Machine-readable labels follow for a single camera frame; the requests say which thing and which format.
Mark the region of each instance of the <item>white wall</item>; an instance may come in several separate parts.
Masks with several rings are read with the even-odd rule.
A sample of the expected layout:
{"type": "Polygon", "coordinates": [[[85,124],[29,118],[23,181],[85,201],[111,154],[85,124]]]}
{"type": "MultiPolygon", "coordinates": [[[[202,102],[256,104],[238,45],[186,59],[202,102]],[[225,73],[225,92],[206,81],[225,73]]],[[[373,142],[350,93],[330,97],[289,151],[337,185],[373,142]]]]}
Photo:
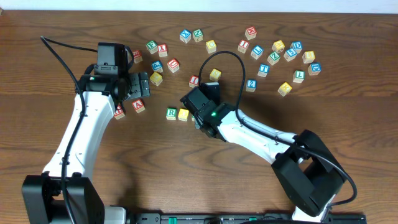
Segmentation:
{"type": "Polygon", "coordinates": [[[0,0],[7,9],[398,13],[398,0],[0,0]]]}

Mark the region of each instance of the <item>wood grain surface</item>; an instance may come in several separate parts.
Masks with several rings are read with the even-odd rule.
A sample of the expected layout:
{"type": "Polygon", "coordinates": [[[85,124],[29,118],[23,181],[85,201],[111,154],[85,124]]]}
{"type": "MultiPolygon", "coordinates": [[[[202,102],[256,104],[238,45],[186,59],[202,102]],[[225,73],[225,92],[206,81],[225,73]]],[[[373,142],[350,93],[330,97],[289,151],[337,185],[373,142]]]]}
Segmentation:
{"type": "MultiPolygon", "coordinates": [[[[96,159],[94,186],[105,205],[161,210],[165,213],[253,213],[292,211],[270,165],[235,144],[209,139],[192,121],[168,121],[167,107],[181,108],[179,99],[191,88],[209,56],[205,41],[217,51],[239,54],[247,78],[257,80],[254,93],[244,92],[241,109],[273,128],[317,133],[352,176],[358,198],[334,212],[365,213],[369,223],[398,219],[398,15],[274,14],[182,12],[47,12],[5,11],[0,16],[0,223],[27,223],[21,195],[28,174],[40,174],[57,149],[73,108],[73,83],[39,37],[82,47],[118,42],[139,49],[144,61],[131,71],[152,73],[158,60],[145,47],[149,40],[166,43],[161,58],[164,80],[151,85],[146,110],[112,119],[96,159]],[[244,30],[255,26],[246,54],[238,52],[244,30]],[[202,29],[204,40],[184,44],[182,29],[202,29]],[[293,72],[308,65],[284,58],[266,78],[258,77],[274,41],[300,40],[313,50],[323,71],[293,83],[286,97],[277,93],[293,72]],[[259,60],[250,57],[264,47],[259,60]],[[180,62],[171,73],[166,63],[180,62]]],[[[96,62],[96,54],[54,46],[75,75],[96,62]]],[[[234,103],[242,70],[230,55],[218,55],[203,70],[223,72],[222,98],[234,103]]],[[[350,197],[345,184],[335,200],[350,197]]]]}

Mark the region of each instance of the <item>yellow block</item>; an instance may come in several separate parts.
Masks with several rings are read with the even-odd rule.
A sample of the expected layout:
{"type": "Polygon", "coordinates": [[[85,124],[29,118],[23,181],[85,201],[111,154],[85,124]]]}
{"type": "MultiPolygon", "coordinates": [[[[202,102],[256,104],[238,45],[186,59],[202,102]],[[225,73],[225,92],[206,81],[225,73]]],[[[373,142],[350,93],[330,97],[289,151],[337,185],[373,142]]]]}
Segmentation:
{"type": "Polygon", "coordinates": [[[286,94],[288,94],[293,88],[287,83],[283,83],[279,89],[278,89],[278,93],[281,94],[282,96],[285,96],[286,94]]]}
{"type": "Polygon", "coordinates": [[[206,42],[206,50],[209,54],[215,52],[217,50],[216,42],[214,40],[206,42]]]}
{"type": "Polygon", "coordinates": [[[188,120],[188,115],[189,115],[189,110],[180,109],[180,112],[178,112],[178,119],[180,121],[187,121],[188,120]]]}
{"type": "Polygon", "coordinates": [[[306,59],[312,59],[312,60],[315,59],[315,53],[313,51],[304,52],[304,54],[306,59]]]}
{"type": "Polygon", "coordinates": [[[162,76],[157,72],[154,72],[149,79],[155,86],[159,86],[163,81],[162,76]]]}
{"type": "Polygon", "coordinates": [[[221,71],[217,69],[213,69],[210,73],[210,80],[213,82],[218,82],[218,80],[221,78],[221,71]]]}
{"type": "Polygon", "coordinates": [[[274,44],[272,45],[272,50],[277,53],[281,53],[282,51],[284,51],[284,49],[285,49],[285,45],[281,40],[274,42],[274,44]]]}

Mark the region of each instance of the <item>green connector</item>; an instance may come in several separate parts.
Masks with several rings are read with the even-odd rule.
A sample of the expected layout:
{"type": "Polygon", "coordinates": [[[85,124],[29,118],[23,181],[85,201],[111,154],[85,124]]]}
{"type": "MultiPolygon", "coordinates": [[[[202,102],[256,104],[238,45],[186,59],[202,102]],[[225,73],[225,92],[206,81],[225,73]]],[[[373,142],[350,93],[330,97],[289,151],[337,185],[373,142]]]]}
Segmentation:
{"type": "Polygon", "coordinates": [[[169,224],[177,224],[177,218],[169,218],[169,224]]]}

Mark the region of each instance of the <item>alphabet block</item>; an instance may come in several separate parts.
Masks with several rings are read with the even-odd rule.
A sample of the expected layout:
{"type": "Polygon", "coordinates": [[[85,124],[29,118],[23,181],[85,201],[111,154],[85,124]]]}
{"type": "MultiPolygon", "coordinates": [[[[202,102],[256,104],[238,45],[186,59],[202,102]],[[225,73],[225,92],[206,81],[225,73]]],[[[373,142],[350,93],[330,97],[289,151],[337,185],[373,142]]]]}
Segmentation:
{"type": "Polygon", "coordinates": [[[305,73],[303,71],[296,70],[293,74],[293,82],[302,83],[304,81],[305,73]]]}
{"type": "Polygon", "coordinates": [[[114,117],[116,119],[120,119],[120,118],[124,117],[124,112],[120,105],[118,105],[118,107],[116,108],[116,111],[114,112],[114,117]]]}
{"type": "Polygon", "coordinates": [[[273,52],[268,56],[267,61],[271,64],[271,65],[275,65],[280,59],[280,56],[277,52],[273,52]]]}
{"type": "Polygon", "coordinates": [[[214,42],[214,40],[209,40],[208,42],[206,42],[206,50],[207,53],[209,54],[216,52],[217,51],[216,42],[214,42]]]}
{"type": "Polygon", "coordinates": [[[144,106],[143,102],[140,99],[132,102],[131,104],[132,104],[132,107],[134,107],[134,109],[135,109],[135,111],[137,113],[140,113],[140,112],[145,110],[145,106],[144,106]]]}
{"type": "Polygon", "coordinates": [[[293,49],[288,49],[285,52],[284,58],[286,59],[286,61],[291,61],[293,60],[295,57],[297,56],[297,52],[293,49]]]}
{"type": "Polygon", "coordinates": [[[246,36],[246,38],[248,40],[251,40],[251,39],[256,37],[257,30],[254,27],[249,27],[249,28],[246,29],[244,35],[246,36]]]}
{"type": "Polygon", "coordinates": [[[279,87],[278,93],[282,96],[286,96],[292,89],[293,88],[289,84],[287,84],[287,82],[285,82],[279,87]]]}
{"type": "Polygon", "coordinates": [[[248,80],[246,84],[246,91],[254,92],[257,87],[257,81],[256,80],[248,80]]]}
{"type": "Polygon", "coordinates": [[[221,78],[221,71],[217,69],[213,69],[210,73],[210,80],[213,82],[218,82],[218,80],[221,78]]]}
{"type": "Polygon", "coordinates": [[[148,51],[149,51],[150,54],[154,54],[154,53],[157,52],[157,44],[156,44],[155,41],[153,41],[153,40],[149,41],[149,42],[146,44],[146,46],[147,46],[147,49],[148,49],[148,51]]]}
{"type": "Polygon", "coordinates": [[[314,60],[315,60],[315,53],[313,51],[304,52],[303,54],[304,63],[312,63],[314,60]]]}
{"type": "Polygon", "coordinates": [[[321,72],[321,64],[319,63],[312,63],[308,67],[308,73],[310,75],[318,75],[321,72]]]}
{"type": "Polygon", "coordinates": [[[160,61],[152,63],[152,69],[154,72],[163,72],[163,66],[160,61]]]}
{"type": "Polygon", "coordinates": [[[193,31],[193,39],[195,42],[199,42],[203,40],[203,33],[200,29],[193,31]]]}
{"type": "Polygon", "coordinates": [[[241,40],[241,42],[238,45],[238,51],[242,53],[246,53],[246,50],[249,48],[249,42],[245,40],[241,40]]]}
{"type": "Polygon", "coordinates": [[[197,76],[192,75],[191,79],[189,79],[189,87],[194,88],[195,86],[198,86],[199,84],[199,78],[197,76]]]}
{"type": "Polygon", "coordinates": [[[157,72],[154,72],[149,79],[155,86],[159,86],[163,81],[162,76],[157,72]]]}
{"type": "Polygon", "coordinates": [[[264,52],[264,49],[260,47],[259,45],[255,46],[253,50],[251,50],[251,56],[254,57],[254,59],[259,59],[264,52]]]}
{"type": "Polygon", "coordinates": [[[167,108],[166,111],[166,119],[176,120],[177,117],[177,109],[174,108],[167,108]]]}
{"type": "Polygon", "coordinates": [[[266,64],[260,64],[258,76],[266,77],[268,75],[269,66],[266,64]]]}
{"type": "Polygon", "coordinates": [[[301,50],[303,50],[303,45],[301,44],[301,41],[296,41],[290,45],[290,48],[296,51],[296,53],[300,53],[301,50]]]}
{"type": "Polygon", "coordinates": [[[167,57],[167,46],[165,44],[158,45],[157,51],[159,52],[159,57],[167,57]]]}
{"type": "Polygon", "coordinates": [[[170,69],[170,71],[172,71],[172,73],[174,73],[180,69],[180,64],[175,58],[173,58],[171,61],[169,61],[167,63],[167,66],[170,69]]]}
{"type": "Polygon", "coordinates": [[[192,38],[191,32],[189,32],[189,30],[184,29],[181,33],[180,33],[180,40],[184,43],[188,43],[192,38]]]}
{"type": "Polygon", "coordinates": [[[274,52],[281,53],[282,51],[284,51],[284,49],[285,49],[285,45],[281,40],[274,42],[274,44],[272,45],[272,50],[274,52]]]}
{"type": "Polygon", "coordinates": [[[189,110],[180,109],[180,112],[178,112],[178,119],[180,121],[188,121],[188,115],[189,115],[189,110]]]}
{"type": "Polygon", "coordinates": [[[142,62],[142,55],[139,50],[135,50],[132,52],[133,58],[134,58],[134,63],[140,63],[142,62]]]}

